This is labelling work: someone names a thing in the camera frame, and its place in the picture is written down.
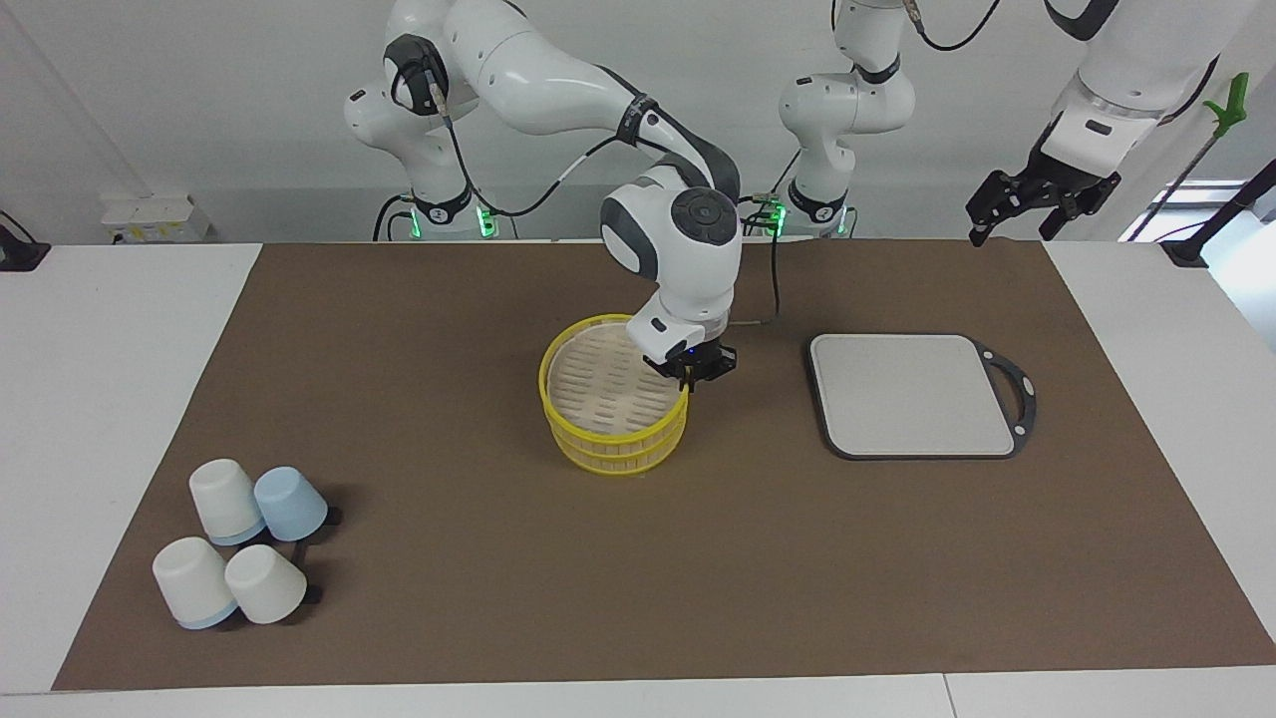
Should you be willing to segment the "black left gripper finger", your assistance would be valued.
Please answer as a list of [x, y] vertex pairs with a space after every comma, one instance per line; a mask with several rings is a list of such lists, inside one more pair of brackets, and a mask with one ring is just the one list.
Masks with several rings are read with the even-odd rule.
[[1059, 195], [1057, 198], [1057, 207], [1054, 207], [1048, 214], [1048, 218], [1040, 223], [1040, 238], [1042, 241], [1050, 241], [1057, 237], [1058, 232], [1076, 217], [1077, 208], [1079, 208], [1079, 205], [1077, 204], [1077, 196], [1074, 196], [1073, 193], [1063, 193]]
[[968, 240], [975, 247], [981, 247], [1004, 219], [1002, 198], [970, 198], [966, 212], [971, 219]]

